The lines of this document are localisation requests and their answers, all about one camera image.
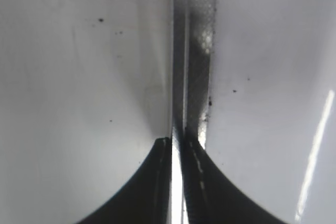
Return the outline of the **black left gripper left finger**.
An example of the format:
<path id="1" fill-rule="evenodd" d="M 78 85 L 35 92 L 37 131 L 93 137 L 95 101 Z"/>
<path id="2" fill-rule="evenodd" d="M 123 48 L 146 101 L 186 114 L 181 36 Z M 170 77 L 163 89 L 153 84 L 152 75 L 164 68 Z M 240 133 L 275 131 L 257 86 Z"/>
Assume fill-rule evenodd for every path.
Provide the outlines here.
<path id="1" fill-rule="evenodd" d="M 171 159 L 171 139 L 156 139 L 148 156 L 128 182 L 80 223 L 166 223 Z"/>

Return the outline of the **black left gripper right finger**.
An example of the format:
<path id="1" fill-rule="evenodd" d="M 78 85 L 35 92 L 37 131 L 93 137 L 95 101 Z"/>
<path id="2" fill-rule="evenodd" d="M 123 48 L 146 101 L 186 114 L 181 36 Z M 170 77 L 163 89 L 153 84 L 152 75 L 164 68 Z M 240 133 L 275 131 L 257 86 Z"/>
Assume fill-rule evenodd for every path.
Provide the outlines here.
<path id="1" fill-rule="evenodd" d="M 242 193 L 189 130 L 181 140 L 181 168 L 189 223 L 282 223 Z"/>

